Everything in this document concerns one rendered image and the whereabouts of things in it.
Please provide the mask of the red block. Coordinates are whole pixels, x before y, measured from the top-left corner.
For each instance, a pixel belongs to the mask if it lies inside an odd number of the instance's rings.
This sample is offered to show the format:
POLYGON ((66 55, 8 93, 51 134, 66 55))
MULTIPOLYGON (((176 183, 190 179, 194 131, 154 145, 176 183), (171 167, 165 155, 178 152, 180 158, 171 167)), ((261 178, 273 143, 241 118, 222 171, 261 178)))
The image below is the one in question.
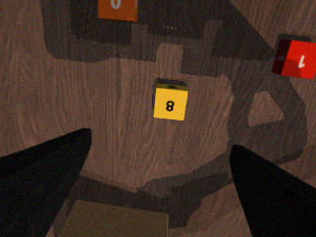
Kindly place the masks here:
POLYGON ((316 73, 316 42, 281 39, 271 72, 313 79, 316 73))

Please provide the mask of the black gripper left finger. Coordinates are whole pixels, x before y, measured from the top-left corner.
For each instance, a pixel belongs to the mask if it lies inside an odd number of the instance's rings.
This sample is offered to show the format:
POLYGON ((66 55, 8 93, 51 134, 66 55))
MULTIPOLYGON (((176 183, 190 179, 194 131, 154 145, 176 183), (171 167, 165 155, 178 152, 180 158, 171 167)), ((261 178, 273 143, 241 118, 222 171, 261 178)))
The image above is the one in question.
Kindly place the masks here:
POLYGON ((45 237, 82 171, 90 128, 0 157, 0 237, 45 237))

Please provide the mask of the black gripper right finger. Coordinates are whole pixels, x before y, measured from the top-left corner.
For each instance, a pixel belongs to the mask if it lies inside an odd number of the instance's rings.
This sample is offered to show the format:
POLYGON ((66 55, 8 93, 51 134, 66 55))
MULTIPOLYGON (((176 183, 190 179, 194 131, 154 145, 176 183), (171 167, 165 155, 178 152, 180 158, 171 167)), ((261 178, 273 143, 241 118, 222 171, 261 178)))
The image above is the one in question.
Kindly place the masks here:
POLYGON ((253 237, 316 237, 316 189, 242 145, 229 158, 253 237))

